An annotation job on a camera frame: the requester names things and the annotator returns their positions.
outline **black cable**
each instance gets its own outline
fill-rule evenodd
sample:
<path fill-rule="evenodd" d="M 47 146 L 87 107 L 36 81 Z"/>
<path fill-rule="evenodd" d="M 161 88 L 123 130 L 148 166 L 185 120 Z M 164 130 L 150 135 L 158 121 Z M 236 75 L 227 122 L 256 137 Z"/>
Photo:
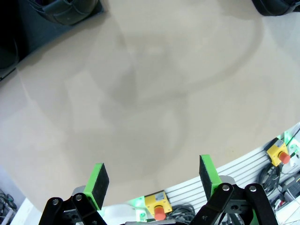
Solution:
<path fill-rule="evenodd" d="M 190 204 L 175 205 L 173 211 L 168 213 L 166 219 L 175 219 L 178 222 L 189 224 L 195 217 L 194 207 Z"/>
<path fill-rule="evenodd" d="M 279 186 L 282 165 L 269 164 L 262 169 L 258 176 L 258 183 L 262 185 L 267 196 L 270 196 Z"/>

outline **white table surface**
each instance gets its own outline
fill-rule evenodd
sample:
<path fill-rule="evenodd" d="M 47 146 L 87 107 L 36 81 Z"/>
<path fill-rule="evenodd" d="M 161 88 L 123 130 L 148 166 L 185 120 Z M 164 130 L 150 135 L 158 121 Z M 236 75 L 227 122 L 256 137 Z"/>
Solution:
<path fill-rule="evenodd" d="M 94 163 L 105 205 L 224 165 L 299 121 L 300 14 L 249 0 L 111 0 L 0 85 L 1 164 L 42 210 Z"/>

